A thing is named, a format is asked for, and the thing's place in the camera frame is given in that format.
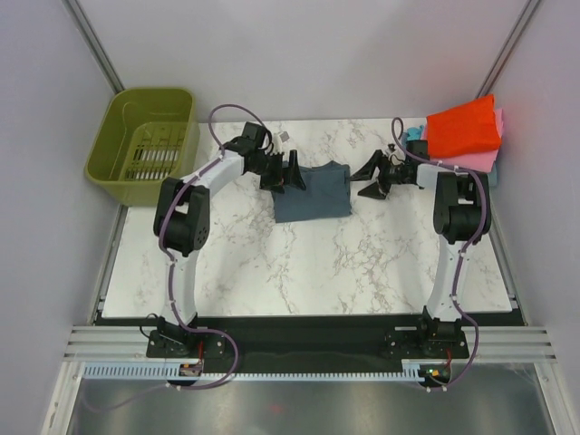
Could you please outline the slate blue t shirt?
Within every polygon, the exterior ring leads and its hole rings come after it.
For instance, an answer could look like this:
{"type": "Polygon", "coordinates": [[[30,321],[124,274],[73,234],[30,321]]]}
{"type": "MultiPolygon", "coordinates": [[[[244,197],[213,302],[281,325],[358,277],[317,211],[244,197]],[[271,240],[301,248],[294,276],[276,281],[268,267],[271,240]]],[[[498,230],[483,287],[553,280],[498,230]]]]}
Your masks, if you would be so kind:
{"type": "Polygon", "coordinates": [[[319,167],[301,167],[306,190],[285,188],[273,193],[276,223],[326,218],[346,218],[352,214],[350,167],[333,160],[319,167]]]}

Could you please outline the olive green plastic basket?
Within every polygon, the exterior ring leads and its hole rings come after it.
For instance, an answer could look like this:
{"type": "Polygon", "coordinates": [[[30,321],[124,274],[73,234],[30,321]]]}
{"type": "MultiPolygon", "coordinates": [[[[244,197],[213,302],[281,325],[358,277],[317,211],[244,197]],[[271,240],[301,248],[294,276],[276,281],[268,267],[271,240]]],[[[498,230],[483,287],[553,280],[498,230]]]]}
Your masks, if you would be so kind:
{"type": "Polygon", "coordinates": [[[189,174],[199,126],[194,94],[179,87],[118,93],[103,117],[85,177],[126,207],[154,207],[167,177],[189,174]]]}

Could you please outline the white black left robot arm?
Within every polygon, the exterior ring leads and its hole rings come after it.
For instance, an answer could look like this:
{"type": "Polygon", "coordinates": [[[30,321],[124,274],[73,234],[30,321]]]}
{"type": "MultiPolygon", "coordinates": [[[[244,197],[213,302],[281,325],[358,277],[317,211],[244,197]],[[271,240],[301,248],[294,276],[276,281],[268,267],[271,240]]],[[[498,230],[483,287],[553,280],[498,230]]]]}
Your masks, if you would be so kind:
{"type": "Polygon", "coordinates": [[[248,122],[242,133],[218,146],[217,155],[180,179],[165,179],[159,191],[153,231],[168,259],[168,284],[162,317],[178,326],[168,347],[179,356],[198,349],[194,330],[197,262],[210,233],[211,201],[242,176],[259,177],[262,190],[283,194],[287,188],[306,190],[298,152],[280,150],[282,140],[260,123],[248,122]]]}

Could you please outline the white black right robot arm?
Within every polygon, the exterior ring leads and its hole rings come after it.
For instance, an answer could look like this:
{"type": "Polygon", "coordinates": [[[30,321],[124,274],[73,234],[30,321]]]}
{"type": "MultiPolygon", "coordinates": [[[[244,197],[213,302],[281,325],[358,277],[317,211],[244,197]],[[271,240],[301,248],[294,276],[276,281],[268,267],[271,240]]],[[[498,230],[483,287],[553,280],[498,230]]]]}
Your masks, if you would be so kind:
{"type": "Polygon", "coordinates": [[[350,180],[371,182],[358,192],[365,198],[385,199],[393,185],[434,191],[433,227],[440,237],[439,261],[414,336],[417,350],[432,357],[447,345],[459,346],[463,341],[460,301],[470,254],[491,225],[488,177],[432,160],[425,140],[407,141],[403,153],[404,160],[395,164],[393,153],[376,150],[350,180]]]}

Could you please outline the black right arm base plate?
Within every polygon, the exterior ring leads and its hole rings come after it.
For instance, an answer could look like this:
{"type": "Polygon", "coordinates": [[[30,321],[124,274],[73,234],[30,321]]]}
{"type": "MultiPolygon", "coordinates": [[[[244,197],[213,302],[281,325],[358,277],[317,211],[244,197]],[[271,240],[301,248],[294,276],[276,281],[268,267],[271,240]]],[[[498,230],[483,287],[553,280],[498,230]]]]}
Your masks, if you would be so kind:
{"type": "Polygon", "coordinates": [[[467,359],[470,356],[464,333],[433,335],[417,329],[391,329],[385,335],[387,354],[398,359],[467,359]]]}

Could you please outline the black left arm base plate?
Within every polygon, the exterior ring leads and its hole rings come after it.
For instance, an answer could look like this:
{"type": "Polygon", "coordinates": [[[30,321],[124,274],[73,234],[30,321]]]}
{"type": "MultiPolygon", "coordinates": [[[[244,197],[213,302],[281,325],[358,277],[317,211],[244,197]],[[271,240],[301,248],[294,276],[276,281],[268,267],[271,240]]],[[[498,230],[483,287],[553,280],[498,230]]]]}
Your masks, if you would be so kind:
{"type": "Polygon", "coordinates": [[[150,333],[146,356],[151,359],[220,359],[226,355],[228,341],[223,335],[202,333],[150,333]]]}

